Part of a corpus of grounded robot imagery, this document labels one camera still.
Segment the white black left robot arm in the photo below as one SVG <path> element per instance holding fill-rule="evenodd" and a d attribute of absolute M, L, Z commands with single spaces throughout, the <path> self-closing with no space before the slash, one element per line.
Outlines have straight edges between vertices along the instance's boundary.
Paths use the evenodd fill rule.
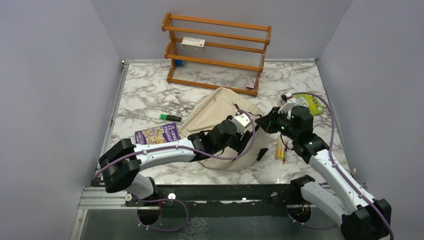
<path fill-rule="evenodd" d="M 258 127 L 247 114 L 228 116 L 211 130 L 192 133 L 177 141 L 159 144 L 133 144 L 124 138 L 98 160 L 105 191 L 116 193 L 139 185 L 138 199 L 144 205 L 157 200 L 153 180 L 140 171 L 171 163 L 191 163 L 210 158 L 233 161 L 250 151 Z"/>

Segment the purple treehouse book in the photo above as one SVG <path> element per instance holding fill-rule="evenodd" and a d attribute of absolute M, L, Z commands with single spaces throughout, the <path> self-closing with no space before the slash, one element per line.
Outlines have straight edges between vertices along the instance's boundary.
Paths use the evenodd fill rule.
<path fill-rule="evenodd" d="M 135 132 L 135 143 L 141 145 L 162 144 L 178 141 L 179 134 L 175 123 L 150 127 Z"/>

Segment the cream canvas student bag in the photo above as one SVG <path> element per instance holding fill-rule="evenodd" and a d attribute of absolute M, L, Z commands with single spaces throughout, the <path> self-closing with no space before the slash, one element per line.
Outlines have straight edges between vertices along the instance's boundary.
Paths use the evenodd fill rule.
<path fill-rule="evenodd" d="M 264 115 L 264 112 L 258 106 L 243 96 L 228 88 L 220 87 L 195 105 L 190 115 L 178 129 L 179 137 L 186 138 L 190 134 L 211 130 L 215 125 L 225 120 L 227 116 L 234 115 L 236 106 L 246 111 L 253 119 Z M 270 141 L 271 135 L 265 133 L 261 128 L 257 128 L 253 146 L 244 156 L 233 161 L 208 158 L 200 161 L 200 163 L 212 170 L 238 172 L 264 160 L 265 155 L 270 152 L 268 147 Z"/>

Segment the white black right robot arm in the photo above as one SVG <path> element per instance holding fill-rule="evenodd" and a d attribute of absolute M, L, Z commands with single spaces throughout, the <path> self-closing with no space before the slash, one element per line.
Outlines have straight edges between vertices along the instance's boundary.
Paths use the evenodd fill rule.
<path fill-rule="evenodd" d="M 346 240 L 394 239 L 391 228 L 391 205 L 376 199 L 341 166 L 325 141 L 314 133 L 314 118 L 305 106 L 294 106 L 291 113 L 274 107 L 255 120 L 266 133 L 280 133 L 292 140 L 294 152 L 315 169 L 334 194 L 309 181 L 288 190 L 289 199 L 300 204 L 313 203 L 340 228 Z"/>

